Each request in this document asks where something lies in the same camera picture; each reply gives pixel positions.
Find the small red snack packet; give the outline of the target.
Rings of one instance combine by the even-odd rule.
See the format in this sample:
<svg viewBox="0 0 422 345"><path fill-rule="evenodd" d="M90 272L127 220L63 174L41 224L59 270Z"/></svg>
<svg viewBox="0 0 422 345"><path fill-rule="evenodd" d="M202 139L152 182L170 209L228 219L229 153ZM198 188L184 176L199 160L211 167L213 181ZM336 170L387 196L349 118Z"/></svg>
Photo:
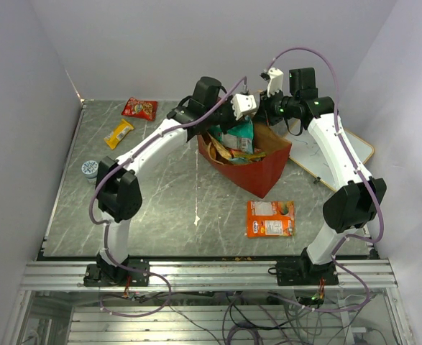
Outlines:
<svg viewBox="0 0 422 345"><path fill-rule="evenodd" d="M123 111L122 116L154 121L156 117L158 102L138 100L134 97L129 98Z"/></svg>

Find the orange Kettle chips bag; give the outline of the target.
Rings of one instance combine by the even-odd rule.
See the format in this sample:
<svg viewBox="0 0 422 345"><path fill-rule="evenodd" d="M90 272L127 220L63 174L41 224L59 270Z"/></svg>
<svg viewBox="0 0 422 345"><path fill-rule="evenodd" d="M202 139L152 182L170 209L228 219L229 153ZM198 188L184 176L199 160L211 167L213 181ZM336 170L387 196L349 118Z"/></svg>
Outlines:
<svg viewBox="0 0 422 345"><path fill-rule="evenodd" d="M212 136L204 136L205 149L212 162L218 165L231 165L230 151Z"/></svg>

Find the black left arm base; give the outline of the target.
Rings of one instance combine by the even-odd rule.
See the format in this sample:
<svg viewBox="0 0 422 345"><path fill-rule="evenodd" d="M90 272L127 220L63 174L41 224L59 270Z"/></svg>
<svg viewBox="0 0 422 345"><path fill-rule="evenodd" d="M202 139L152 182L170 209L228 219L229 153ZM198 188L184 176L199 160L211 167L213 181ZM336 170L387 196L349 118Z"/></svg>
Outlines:
<svg viewBox="0 0 422 345"><path fill-rule="evenodd" d="M103 260L86 267L83 285L85 287L117 287L134 286L147 287L149 282L148 272L150 265L142 260L126 259L122 262L128 268L135 269L135 272L113 266Z"/></svg>

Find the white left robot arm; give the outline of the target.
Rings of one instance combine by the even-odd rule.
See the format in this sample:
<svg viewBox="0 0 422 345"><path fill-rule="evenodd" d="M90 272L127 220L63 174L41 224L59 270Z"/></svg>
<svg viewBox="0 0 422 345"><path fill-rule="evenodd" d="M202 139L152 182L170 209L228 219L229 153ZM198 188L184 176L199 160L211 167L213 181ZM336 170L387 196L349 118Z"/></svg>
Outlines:
<svg viewBox="0 0 422 345"><path fill-rule="evenodd" d="M142 206L140 183L171 152L209 127L228 130L240 124L257 108L247 88L226 90L215 78L202 77L193 94L170 110L159 127L135 148L115 160L105 157L98 164L95 194L89 206L90 220L103 225L102 248L96 258L96 282L122 284L128 273L127 239L130 222Z"/></svg>

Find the red brown paper bag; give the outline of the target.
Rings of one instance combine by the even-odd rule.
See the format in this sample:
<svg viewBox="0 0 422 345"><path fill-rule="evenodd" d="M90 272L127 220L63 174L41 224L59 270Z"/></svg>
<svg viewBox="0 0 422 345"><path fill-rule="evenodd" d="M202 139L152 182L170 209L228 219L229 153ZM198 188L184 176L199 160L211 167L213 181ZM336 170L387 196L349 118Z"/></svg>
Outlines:
<svg viewBox="0 0 422 345"><path fill-rule="evenodd" d="M290 141L277 135L270 127L256 123L254 144L257 149L266 153L266 157L246 165L218 165L206 153L204 136L210 135L197 136L198 151L210 165L235 185L259 198L265 197L280 179L292 147Z"/></svg>

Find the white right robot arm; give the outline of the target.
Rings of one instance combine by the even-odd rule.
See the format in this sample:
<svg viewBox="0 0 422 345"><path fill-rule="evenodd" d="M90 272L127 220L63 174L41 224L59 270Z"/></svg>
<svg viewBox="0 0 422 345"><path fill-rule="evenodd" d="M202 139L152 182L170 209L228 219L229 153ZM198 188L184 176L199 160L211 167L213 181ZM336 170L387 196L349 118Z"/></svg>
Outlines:
<svg viewBox="0 0 422 345"><path fill-rule="evenodd" d="M308 260L298 265L298 278L314 284L323 275L321 265L333 261L347 236L372 221L386 193L382 178L374 178L358 158L329 96L320 97L313 68L290 70L289 95L282 91L284 73L277 68L262 72L267 88L260 94L255 115L258 121L275 125L297 119L318 145L334 181L334 194L323 205L324 225L306 247Z"/></svg>

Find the colourful fruit candy bag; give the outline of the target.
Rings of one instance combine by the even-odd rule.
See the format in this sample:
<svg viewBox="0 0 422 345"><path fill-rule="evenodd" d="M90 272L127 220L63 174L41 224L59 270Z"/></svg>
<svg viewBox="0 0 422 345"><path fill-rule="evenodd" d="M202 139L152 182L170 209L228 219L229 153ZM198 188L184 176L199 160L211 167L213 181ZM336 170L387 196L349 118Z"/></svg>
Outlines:
<svg viewBox="0 0 422 345"><path fill-rule="evenodd" d="M230 149L229 161L233 165L246 165L253 162L259 162L266 157L266 153L262 150L256 149L253 153L243 152L236 149Z"/></svg>

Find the yellow snack bar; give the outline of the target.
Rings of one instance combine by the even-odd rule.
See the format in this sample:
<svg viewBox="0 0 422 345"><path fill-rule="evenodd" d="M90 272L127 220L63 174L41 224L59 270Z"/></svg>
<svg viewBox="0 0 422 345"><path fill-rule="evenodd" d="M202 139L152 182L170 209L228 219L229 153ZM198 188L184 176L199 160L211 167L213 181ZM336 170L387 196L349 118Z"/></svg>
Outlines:
<svg viewBox="0 0 422 345"><path fill-rule="evenodd" d="M122 119L111 133L104 137L104 142L114 150L125 136L134 129L134 126L127 120Z"/></svg>

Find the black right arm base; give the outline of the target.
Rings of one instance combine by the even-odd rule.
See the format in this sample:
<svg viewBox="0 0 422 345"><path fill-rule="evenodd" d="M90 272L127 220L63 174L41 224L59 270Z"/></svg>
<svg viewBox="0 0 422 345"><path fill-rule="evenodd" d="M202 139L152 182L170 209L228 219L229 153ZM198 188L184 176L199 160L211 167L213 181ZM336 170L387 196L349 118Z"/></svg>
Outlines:
<svg viewBox="0 0 422 345"><path fill-rule="evenodd" d="M279 286L338 285L339 278L335 264L314 264L306 249L300 255L285 257L268 269L270 275L276 276Z"/></svg>

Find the teal snack packet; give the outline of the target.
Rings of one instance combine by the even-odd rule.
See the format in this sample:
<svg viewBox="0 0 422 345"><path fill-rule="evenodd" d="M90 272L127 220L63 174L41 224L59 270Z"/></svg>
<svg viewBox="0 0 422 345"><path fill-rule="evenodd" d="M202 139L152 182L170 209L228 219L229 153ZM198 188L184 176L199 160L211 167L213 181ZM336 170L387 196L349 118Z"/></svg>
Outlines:
<svg viewBox="0 0 422 345"><path fill-rule="evenodd" d="M213 126L208 130L220 144L244 153L253 153L254 126L250 118L224 132L220 126Z"/></svg>

